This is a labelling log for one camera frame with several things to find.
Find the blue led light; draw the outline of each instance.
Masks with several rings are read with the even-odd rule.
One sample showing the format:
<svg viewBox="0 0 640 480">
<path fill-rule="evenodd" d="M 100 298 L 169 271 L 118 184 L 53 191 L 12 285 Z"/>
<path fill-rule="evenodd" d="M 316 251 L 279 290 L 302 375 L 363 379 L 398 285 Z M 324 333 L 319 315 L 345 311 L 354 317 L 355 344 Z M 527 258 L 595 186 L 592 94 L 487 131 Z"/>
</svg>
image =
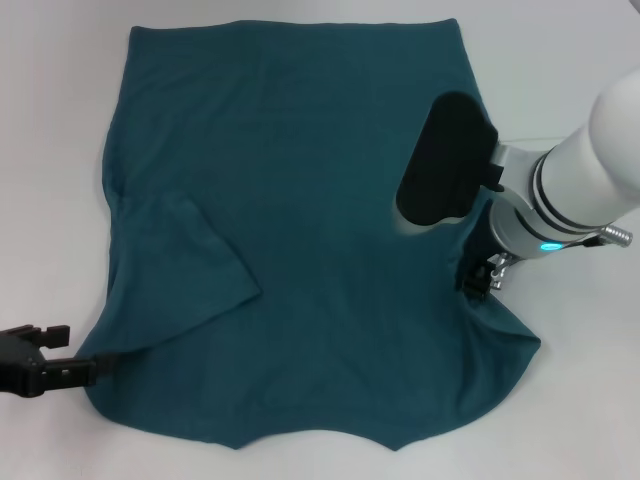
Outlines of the blue led light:
<svg viewBox="0 0 640 480">
<path fill-rule="evenodd" d="M 543 243 L 540 245 L 540 250 L 545 252 L 552 252 L 554 250 L 560 250 L 563 247 L 561 243 Z"/>
</svg>

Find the white table surface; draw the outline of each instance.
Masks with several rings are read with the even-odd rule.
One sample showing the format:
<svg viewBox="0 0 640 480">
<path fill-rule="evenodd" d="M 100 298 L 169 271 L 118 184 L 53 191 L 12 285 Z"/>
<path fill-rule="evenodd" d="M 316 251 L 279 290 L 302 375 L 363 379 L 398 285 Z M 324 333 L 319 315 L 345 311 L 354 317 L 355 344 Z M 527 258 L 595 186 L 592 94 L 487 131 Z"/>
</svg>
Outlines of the white table surface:
<svg viewBox="0 0 640 480">
<path fill-rule="evenodd" d="M 98 318 L 109 238 L 99 156 L 133 25 L 449 17 L 501 137 L 547 138 L 522 146 L 569 134 L 640 63 L 626 0 L 0 0 L 0 329 L 71 325 L 72 346 L 45 351 L 55 358 Z M 620 224 L 640 232 L 640 213 Z M 113 424 L 79 390 L 4 394 L 0 478 L 637 480 L 639 267 L 635 245 L 519 268 L 504 301 L 543 340 L 528 372 L 490 414 L 397 453 L 331 432 L 233 451 Z"/>
</svg>

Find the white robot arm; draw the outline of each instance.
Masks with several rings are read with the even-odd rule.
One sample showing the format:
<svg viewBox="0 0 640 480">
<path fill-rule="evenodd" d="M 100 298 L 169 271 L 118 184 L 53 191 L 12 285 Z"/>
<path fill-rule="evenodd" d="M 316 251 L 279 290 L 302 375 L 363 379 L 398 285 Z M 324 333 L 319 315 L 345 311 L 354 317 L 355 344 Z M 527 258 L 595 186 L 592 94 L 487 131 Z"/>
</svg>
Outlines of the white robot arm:
<svg viewBox="0 0 640 480">
<path fill-rule="evenodd" d="M 456 278 L 471 296 L 500 289 L 520 260 L 577 245 L 628 246 L 631 233 L 612 222 L 640 206 L 640 68 L 605 89 L 587 124 L 549 152 L 501 145 L 475 100 L 439 97 L 396 196 L 402 231 L 460 221 L 481 185 L 496 194 Z"/>
</svg>

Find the teal fabric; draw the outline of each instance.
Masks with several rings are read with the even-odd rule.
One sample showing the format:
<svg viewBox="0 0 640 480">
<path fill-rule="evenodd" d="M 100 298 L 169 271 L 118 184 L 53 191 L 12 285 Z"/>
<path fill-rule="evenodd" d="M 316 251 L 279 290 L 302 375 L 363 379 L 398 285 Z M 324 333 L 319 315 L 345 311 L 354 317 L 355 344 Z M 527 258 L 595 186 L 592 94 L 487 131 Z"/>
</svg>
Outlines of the teal fabric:
<svg viewBox="0 0 640 480">
<path fill-rule="evenodd" d="M 463 224 L 392 201 L 434 98 L 479 98 L 458 25 L 131 31 L 104 154 L 108 298 L 80 355 L 107 418 L 239 448 L 305 429 L 391 449 L 480 417 L 539 340 L 453 270 Z"/>
</svg>

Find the teal t-shirt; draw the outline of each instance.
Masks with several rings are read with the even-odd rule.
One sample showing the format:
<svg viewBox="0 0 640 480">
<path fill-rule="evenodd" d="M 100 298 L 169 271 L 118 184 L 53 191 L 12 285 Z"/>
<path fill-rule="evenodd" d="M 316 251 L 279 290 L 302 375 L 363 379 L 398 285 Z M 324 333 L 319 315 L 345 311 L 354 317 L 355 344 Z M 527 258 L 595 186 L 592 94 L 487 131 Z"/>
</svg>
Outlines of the teal t-shirt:
<svg viewBox="0 0 640 480">
<path fill-rule="evenodd" d="M 454 20 L 131 31 L 104 153 L 108 298 L 80 355 L 107 418 L 239 448 L 327 429 L 392 449 L 483 415 L 539 340 L 454 290 L 460 225 L 396 231 L 437 95 L 479 99 Z"/>
</svg>

